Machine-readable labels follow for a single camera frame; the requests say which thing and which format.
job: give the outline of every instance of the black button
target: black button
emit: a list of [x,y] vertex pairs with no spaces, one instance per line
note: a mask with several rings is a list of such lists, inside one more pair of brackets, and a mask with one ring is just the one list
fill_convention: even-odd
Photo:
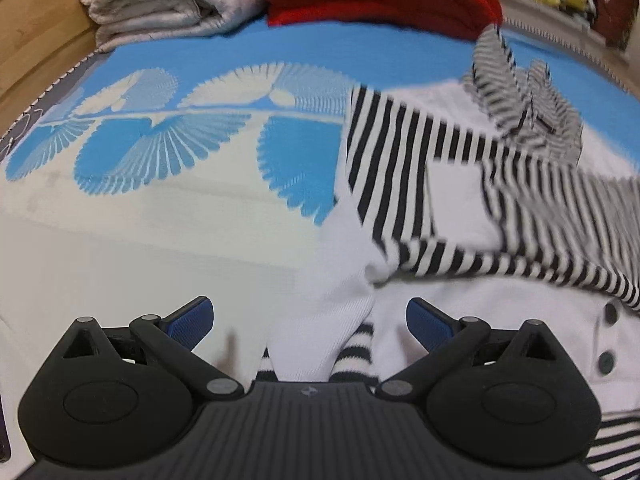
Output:
[[609,301],[604,307],[604,321],[609,326],[615,325],[618,320],[618,309],[615,303]]
[[610,350],[603,352],[598,357],[598,370],[603,375],[609,375],[616,366],[616,356]]

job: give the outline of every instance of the ribbed black surface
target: ribbed black surface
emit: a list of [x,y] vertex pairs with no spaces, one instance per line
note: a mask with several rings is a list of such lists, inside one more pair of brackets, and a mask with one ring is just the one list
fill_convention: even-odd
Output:
[[492,469],[440,444],[406,404],[359,383],[256,383],[208,405],[173,448],[108,471],[39,462],[22,480],[597,480],[587,468]]

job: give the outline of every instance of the wooden floor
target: wooden floor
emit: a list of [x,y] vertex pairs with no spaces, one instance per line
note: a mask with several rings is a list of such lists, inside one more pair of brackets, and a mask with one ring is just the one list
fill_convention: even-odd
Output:
[[53,81],[95,48],[95,25],[78,0],[0,0],[0,16],[2,136]]

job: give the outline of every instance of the bed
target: bed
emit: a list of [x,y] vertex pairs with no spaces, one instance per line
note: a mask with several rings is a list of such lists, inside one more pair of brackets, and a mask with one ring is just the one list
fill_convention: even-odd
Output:
[[[640,162],[640,103],[561,50],[506,33],[602,141]],[[164,316],[211,298],[196,348],[248,384],[334,206],[349,89],[460,78],[472,45],[386,25],[316,23],[89,56],[0,142],[0,393],[14,457],[21,393],[68,325]],[[11,152],[8,143],[11,141]]]

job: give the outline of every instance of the blue gripper pad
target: blue gripper pad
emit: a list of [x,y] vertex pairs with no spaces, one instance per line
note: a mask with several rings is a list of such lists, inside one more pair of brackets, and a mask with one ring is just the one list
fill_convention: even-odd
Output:
[[166,334],[185,348],[193,350],[213,328],[213,305],[209,298],[198,298],[168,316],[165,321]]
[[433,352],[453,337],[453,328],[415,300],[406,306],[406,326],[425,350]]

